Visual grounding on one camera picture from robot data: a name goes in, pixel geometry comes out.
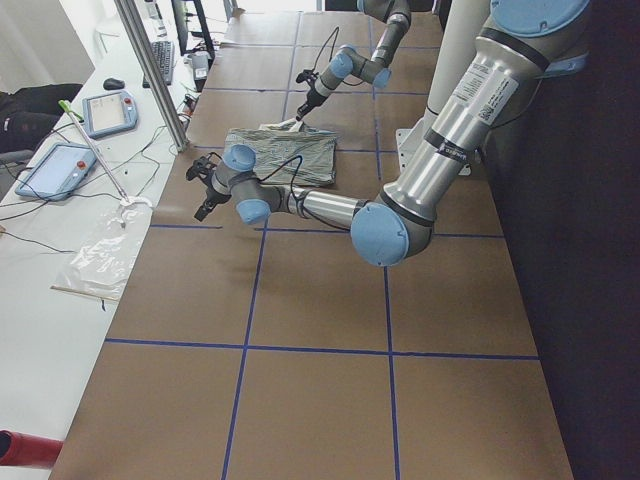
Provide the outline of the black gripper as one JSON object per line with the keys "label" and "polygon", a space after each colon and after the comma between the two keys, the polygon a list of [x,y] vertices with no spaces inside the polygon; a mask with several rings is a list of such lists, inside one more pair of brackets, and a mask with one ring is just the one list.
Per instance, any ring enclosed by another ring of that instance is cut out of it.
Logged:
{"label": "black gripper", "polygon": [[231,199],[229,188],[221,183],[217,177],[206,179],[205,185],[206,199],[194,214],[194,218],[198,221],[203,221],[218,204],[227,203]]}
{"label": "black gripper", "polygon": [[302,120],[312,110],[312,107],[321,106],[328,98],[328,91],[322,87],[318,89],[311,86],[306,95],[306,103],[301,105],[296,111],[296,119]]}

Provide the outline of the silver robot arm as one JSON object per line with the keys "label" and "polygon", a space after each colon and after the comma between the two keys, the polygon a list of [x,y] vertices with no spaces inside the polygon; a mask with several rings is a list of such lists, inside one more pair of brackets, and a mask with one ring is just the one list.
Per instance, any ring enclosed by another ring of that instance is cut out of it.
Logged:
{"label": "silver robot arm", "polygon": [[297,76],[296,82],[307,83],[309,91],[305,102],[297,109],[297,121],[302,121],[314,108],[320,107],[349,75],[375,88],[384,88],[388,84],[391,77],[389,66],[402,38],[411,26],[409,2],[359,0],[357,9],[385,24],[371,58],[360,55],[350,45],[342,45],[322,72],[318,73],[313,69],[303,70]]}
{"label": "silver robot arm", "polygon": [[206,186],[196,218],[233,202],[241,220],[261,223],[274,213],[314,218],[346,230],[358,254],[392,266],[429,244],[436,207],[517,90],[531,80],[580,69],[590,16],[586,1],[490,1],[472,32],[475,54],[433,121],[412,132],[416,148],[399,177],[372,200],[271,185],[257,176],[256,154],[234,145],[218,164],[194,163],[188,179]]}

